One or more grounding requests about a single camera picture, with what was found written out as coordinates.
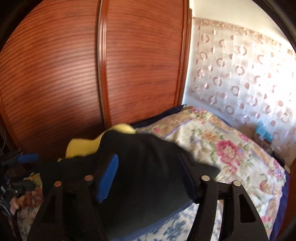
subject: mattress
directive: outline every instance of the mattress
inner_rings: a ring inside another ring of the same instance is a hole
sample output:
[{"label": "mattress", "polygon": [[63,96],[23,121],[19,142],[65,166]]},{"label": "mattress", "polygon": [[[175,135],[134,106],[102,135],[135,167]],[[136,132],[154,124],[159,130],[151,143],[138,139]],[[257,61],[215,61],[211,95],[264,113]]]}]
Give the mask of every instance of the mattress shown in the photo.
[{"label": "mattress", "polygon": [[[203,109],[179,106],[132,125],[138,133],[151,133],[175,142],[191,152],[196,161],[218,166],[217,181],[239,180],[254,202],[270,240],[275,240],[287,205],[288,179],[284,169],[258,145]],[[39,207],[18,212],[23,241]],[[174,215],[137,241],[186,240],[197,204]],[[211,240],[218,240],[223,202],[218,201]]]}]

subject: wooden wardrobe door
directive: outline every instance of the wooden wardrobe door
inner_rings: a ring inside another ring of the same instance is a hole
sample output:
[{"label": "wooden wardrobe door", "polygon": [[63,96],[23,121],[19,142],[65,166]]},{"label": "wooden wardrobe door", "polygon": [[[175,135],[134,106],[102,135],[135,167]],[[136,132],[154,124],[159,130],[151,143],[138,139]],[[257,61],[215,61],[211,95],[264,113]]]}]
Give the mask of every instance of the wooden wardrobe door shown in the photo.
[{"label": "wooden wardrobe door", "polygon": [[103,0],[100,84],[109,126],[176,105],[187,7],[186,0]]},{"label": "wooden wardrobe door", "polygon": [[15,143],[64,157],[75,137],[103,130],[98,92],[100,0],[44,0],[0,53],[1,115]]}]

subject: bedspread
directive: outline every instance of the bedspread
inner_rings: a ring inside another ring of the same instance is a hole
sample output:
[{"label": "bedspread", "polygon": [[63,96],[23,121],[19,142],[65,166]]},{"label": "bedspread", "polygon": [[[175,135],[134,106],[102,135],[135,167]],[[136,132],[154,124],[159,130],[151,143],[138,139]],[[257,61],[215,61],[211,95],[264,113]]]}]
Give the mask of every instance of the bedspread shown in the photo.
[{"label": "bedspread", "polygon": [[[256,143],[201,108],[186,106],[138,133],[151,133],[175,142],[189,151],[196,161],[216,165],[221,172],[216,181],[242,183],[266,229],[271,234],[286,177],[284,169]],[[197,204],[175,215],[165,224],[137,241],[186,240]],[[219,239],[223,201],[218,201],[212,240]]]}]

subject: black garment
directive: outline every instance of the black garment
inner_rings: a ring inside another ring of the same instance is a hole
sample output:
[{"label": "black garment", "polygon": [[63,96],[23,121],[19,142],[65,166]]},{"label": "black garment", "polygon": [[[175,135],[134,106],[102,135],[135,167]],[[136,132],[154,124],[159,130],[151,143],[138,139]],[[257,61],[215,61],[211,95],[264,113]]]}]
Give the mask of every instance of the black garment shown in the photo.
[{"label": "black garment", "polygon": [[[151,134],[122,134],[114,130],[103,135],[95,154],[43,168],[40,175],[44,194],[55,181],[81,180],[93,174],[111,153],[119,157],[118,170],[108,197],[97,205],[109,240],[150,226],[190,202],[178,170],[178,154],[184,153],[192,160],[190,153]],[[216,167],[199,167],[202,174],[212,178],[219,173]]]}]

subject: yellow cloth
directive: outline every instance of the yellow cloth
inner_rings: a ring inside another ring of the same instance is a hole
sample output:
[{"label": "yellow cloth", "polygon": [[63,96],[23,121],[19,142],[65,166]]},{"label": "yellow cloth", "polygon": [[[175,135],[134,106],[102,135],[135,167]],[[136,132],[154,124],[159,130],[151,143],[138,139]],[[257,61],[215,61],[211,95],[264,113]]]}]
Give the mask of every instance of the yellow cloth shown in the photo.
[{"label": "yellow cloth", "polygon": [[[128,124],[118,124],[112,126],[108,130],[116,130],[125,134],[135,134],[136,132],[135,129]],[[87,156],[95,153],[98,150],[101,138],[105,133],[106,131],[104,131],[102,134],[99,135],[99,137],[94,140],[72,139],[66,150],[66,158],[72,158],[75,156]]]}]

